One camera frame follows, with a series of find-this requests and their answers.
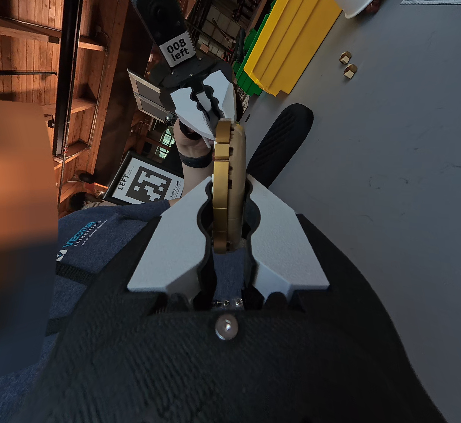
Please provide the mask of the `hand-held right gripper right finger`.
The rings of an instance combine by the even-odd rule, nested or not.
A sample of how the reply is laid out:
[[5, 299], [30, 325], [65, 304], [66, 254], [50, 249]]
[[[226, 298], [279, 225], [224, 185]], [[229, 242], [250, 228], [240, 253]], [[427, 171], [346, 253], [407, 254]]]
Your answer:
[[250, 225], [247, 245], [249, 284], [266, 301], [281, 293], [290, 301], [298, 290], [326, 290], [330, 283], [321, 268], [295, 211], [251, 175], [246, 199]]

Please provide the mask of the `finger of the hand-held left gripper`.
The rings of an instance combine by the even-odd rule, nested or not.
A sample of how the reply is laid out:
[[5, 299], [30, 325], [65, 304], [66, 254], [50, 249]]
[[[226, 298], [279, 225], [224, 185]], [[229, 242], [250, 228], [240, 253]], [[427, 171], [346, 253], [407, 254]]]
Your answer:
[[196, 94], [197, 101], [210, 122], [225, 118], [236, 121], [237, 100], [233, 84], [221, 70], [208, 75], [202, 82], [203, 91]]
[[198, 133], [208, 147], [215, 145], [216, 126], [221, 118], [220, 101], [211, 86], [184, 87], [171, 93], [179, 120]]

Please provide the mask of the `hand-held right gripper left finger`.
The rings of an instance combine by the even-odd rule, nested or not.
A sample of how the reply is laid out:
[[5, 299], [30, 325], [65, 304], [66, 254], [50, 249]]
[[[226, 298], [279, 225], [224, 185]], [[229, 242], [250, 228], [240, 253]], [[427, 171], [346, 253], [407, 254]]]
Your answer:
[[165, 211], [127, 285], [130, 292], [213, 299], [211, 177]]

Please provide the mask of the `round gold lego model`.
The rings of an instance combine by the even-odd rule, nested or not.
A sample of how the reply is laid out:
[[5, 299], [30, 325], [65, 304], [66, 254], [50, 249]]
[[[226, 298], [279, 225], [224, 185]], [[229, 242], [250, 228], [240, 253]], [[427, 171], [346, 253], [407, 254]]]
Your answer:
[[226, 254], [239, 247], [246, 187], [246, 135], [230, 119], [216, 126], [212, 175], [213, 247]]

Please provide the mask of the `person's left hand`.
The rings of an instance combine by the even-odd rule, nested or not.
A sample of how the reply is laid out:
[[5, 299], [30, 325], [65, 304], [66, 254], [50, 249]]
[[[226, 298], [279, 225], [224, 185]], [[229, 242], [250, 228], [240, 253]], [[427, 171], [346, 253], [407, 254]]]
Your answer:
[[185, 157], [199, 158], [208, 155], [211, 151], [210, 146], [204, 138], [193, 132], [188, 126], [181, 129], [181, 121], [176, 120], [174, 124], [174, 138], [179, 153]]

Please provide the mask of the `green plastic bin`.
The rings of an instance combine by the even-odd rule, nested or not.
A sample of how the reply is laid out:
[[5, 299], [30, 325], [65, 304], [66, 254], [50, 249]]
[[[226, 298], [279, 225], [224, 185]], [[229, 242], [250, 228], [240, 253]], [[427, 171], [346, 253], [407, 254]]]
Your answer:
[[234, 62], [233, 71], [235, 74], [236, 84], [239, 89], [243, 91], [247, 96], [259, 96], [262, 93], [262, 88], [257, 83], [257, 79], [254, 76], [250, 76], [250, 64], [256, 59], [256, 44], [262, 34], [262, 31], [269, 18], [269, 14], [266, 14], [263, 21], [258, 29], [251, 29], [248, 36], [244, 41], [244, 59], [242, 63]]

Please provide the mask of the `black wristband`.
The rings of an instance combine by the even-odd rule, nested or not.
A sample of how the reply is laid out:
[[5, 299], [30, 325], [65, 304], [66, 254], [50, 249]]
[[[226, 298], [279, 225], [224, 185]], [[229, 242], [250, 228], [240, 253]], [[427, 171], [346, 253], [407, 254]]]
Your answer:
[[181, 154], [180, 152], [178, 153], [181, 163], [184, 166], [190, 167], [190, 168], [195, 168], [195, 169], [202, 169], [202, 168], [207, 168], [211, 162], [213, 161], [213, 156], [212, 156], [212, 151], [210, 150], [206, 155], [202, 155], [199, 157], [190, 157], [190, 156], [185, 156]]

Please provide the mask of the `black framed marker sign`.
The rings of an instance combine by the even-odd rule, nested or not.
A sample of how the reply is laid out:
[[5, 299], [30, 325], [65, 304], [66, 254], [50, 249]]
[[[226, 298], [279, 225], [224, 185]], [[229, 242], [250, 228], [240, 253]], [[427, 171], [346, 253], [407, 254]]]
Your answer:
[[182, 192], [182, 173], [129, 151], [103, 200], [116, 205], [154, 203], [178, 199]]

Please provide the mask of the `yellow plastic bin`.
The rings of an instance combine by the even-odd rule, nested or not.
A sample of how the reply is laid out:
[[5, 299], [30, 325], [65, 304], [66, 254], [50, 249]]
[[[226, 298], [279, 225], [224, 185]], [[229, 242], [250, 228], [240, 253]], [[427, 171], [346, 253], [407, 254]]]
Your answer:
[[341, 12], [335, 0], [276, 0], [250, 76], [268, 94], [289, 94]]

